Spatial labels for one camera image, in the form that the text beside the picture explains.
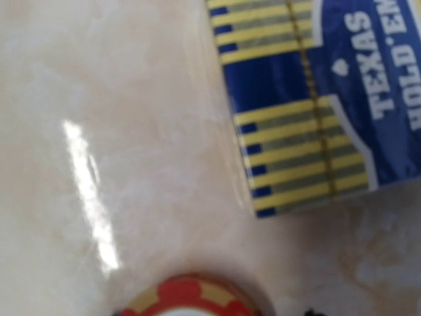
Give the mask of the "blue playing card box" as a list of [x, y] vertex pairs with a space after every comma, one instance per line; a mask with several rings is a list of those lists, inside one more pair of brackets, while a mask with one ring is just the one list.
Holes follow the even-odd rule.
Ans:
[[253, 209], [420, 176], [419, 1], [207, 1]]

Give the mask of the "red poker chip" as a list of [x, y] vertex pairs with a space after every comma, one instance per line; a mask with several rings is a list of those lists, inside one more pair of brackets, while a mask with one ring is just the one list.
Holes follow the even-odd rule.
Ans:
[[176, 275], [149, 288], [119, 315], [261, 315], [260, 307], [235, 283], [219, 276]]

